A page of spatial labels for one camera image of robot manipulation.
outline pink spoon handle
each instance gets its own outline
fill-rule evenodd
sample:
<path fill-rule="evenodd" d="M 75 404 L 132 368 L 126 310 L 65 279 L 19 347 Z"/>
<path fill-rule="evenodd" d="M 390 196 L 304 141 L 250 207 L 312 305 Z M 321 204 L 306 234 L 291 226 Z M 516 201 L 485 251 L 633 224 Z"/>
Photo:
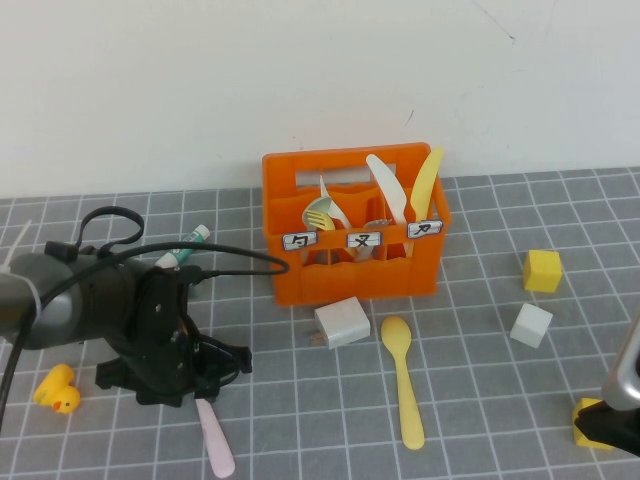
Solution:
<path fill-rule="evenodd" d="M 227 439 L 222 433 L 211 404 L 200 398 L 196 400 L 196 407 L 198 407 L 204 442 L 213 473 L 218 478 L 226 478 L 236 469 L 236 462 L 233 460 Z"/>

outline plastic cutlery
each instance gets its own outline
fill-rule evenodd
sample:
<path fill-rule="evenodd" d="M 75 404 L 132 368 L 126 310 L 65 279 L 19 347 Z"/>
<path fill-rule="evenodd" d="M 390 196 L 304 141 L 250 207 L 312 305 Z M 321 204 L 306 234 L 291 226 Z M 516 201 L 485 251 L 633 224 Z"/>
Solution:
<path fill-rule="evenodd" d="M 327 187 L 324 185 L 324 179 L 322 175 L 320 175 L 320 195 L 323 198 L 331 198 L 329 192 L 327 191 Z M 331 205 L 329 205 L 329 211 L 327 212 L 329 216 L 335 220 L 339 220 L 342 223 L 343 228 L 351 228 L 351 222 L 344 214 L 342 209 L 336 204 L 336 202 L 331 199 Z"/>
<path fill-rule="evenodd" d="M 387 167 L 382 160 L 375 155 L 367 156 L 367 165 L 371 169 L 373 177 L 378 182 L 378 186 L 387 201 L 391 216 L 396 225 L 406 225 L 407 220 L 404 218 L 404 209 L 407 206 L 407 196 L 400 182 Z M 409 244 L 404 244 L 405 253 L 409 253 Z"/>
<path fill-rule="evenodd" d="M 411 346 L 411 330 L 401 317 L 392 316 L 383 320 L 380 336 L 382 343 L 387 347 L 396 363 L 402 443 L 411 450 L 418 450 L 424 445 L 425 438 L 418 403 L 407 369 L 407 352 Z"/>
<path fill-rule="evenodd" d="M 429 204 L 431 203 L 431 192 L 433 191 L 433 184 L 436 181 L 443 155 L 444 149 L 442 147 L 434 148 L 422 164 L 413 184 L 409 203 L 413 211 L 416 212 L 416 222 L 427 219 Z"/>
<path fill-rule="evenodd" d="M 209 463 L 213 473 L 218 478 L 226 478 L 236 469 L 236 462 L 229 449 L 224 433 L 220 428 L 216 414 L 213 412 L 211 404 L 199 398 L 196 400 L 196 407 L 200 415 L 202 434 L 209 454 Z"/>
<path fill-rule="evenodd" d="M 381 220 L 371 220 L 364 224 L 364 228 L 375 228 L 375 227 L 386 227 L 391 223 L 391 220 L 387 220 L 385 218 Z M 364 262 L 365 260 L 369 260 L 371 258 L 371 254 L 373 253 L 373 246 L 366 247 L 356 247 L 356 251 L 358 254 L 356 255 L 356 262 Z"/>
<path fill-rule="evenodd" d="M 307 222 L 307 217 L 305 213 L 308 210 L 315 210 L 318 212 L 327 213 L 329 211 L 330 205 L 331 205 L 331 198 L 327 198 L 327 197 L 316 198 L 313 202 L 307 205 L 307 208 L 305 208 L 304 211 L 302 212 L 302 223 L 304 223 L 304 226 L 307 229 L 307 231 L 315 232 L 317 228 L 309 224 L 309 222 Z M 304 252 L 302 252 L 300 259 L 301 259 L 302 265 L 305 265 L 307 263 L 307 260 L 309 259 L 309 250 L 305 250 Z"/>
<path fill-rule="evenodd" d="M 306 218 L 306 222 L 315 228 L 319 228 L 320 230 L 336 229 L 336 226 L 333 223 L 333 220 L 331 220 L 331 217 L 326 213 L 316 212 L 313 210 L 305 210 L 304 216 Z M 356 256 L 355 248 L 345 248 L 345 250 L 352 257 Z"/>

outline orange plastic crate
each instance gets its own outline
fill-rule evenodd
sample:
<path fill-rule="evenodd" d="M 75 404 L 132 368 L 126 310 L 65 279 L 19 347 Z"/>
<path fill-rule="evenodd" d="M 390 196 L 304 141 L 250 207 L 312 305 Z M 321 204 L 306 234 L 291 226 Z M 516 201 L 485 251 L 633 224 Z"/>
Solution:
<path fill-rule="evenodd" d="M 329 194 L 354 228 L 318 231 L 317 243 L 300 250 L 287 251 L 283 243 L 284 235 L 307 231 L 302 222 L 302 212 L 312 200 L 320 197 L 318 186 L 297 186 L 297 173 L 323 174 L 333 169 L 368 168 L 367 155 L 375 154 L 386 164 L 395 164 L 396 177 L 407 194 L 405 217 L 410 223 L 415 220 L 415 214 L 408 199 L 418 171 L 430 151 L 426 143 L 411 143 L 266 155 L 262 165 L 263 227 L 267 248 L 270 255 L 282 258 L 291 267 L 286 275 L 273 277 L 276 303 L 310 305 L 337 302 L 352 296 L 365 299 L 435 293 L 440 255 L 451 223 L 451 213 L 439 177 L 433 188 L 428 218 L 434 217 L 435 204 L 437 219 L 443 224 L 440 233 L 409 239 L 406 225 L 356 228 L 371 220 L 392 218 L 380 189 L 371 179 L 367 183 L 327 185 Z M 372 231 L 382 233 L 377 257 L 353 262 L 343 250 L 347 236 Z M 405 256 L 403 243 L 414 244 L 410 257 Z M 320 251 L 326 252 L 329 264 L 303 263 Z M 331 251 L 339 252 L 340 261 L 332 263 Z"/>

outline duck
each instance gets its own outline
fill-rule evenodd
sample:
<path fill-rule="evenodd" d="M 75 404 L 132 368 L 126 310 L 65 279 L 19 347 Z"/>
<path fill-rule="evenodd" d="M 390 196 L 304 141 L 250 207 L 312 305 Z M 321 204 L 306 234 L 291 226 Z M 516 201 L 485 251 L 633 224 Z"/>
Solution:
<path fill-rule="evenodd" d="M 56 413 L 69 414 L 80 405 L 80 392 L 73 386 L 73 370 L 68 365 L 56 365 L 44 377 L 33 394 L 38 405 L 50 406 Z"/>

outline white wall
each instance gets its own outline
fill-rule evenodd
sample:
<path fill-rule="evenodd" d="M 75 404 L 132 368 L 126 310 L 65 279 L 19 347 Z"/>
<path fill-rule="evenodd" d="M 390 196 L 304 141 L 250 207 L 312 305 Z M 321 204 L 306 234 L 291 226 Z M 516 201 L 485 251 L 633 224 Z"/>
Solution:
<path fill-rule="evenodd" d="M 269 152 L 409 141 L 444 145 L 444 175 L 638 165 L 638 18 L 634 0 L 2 0 L 0 197 L 258 185 Z"/>

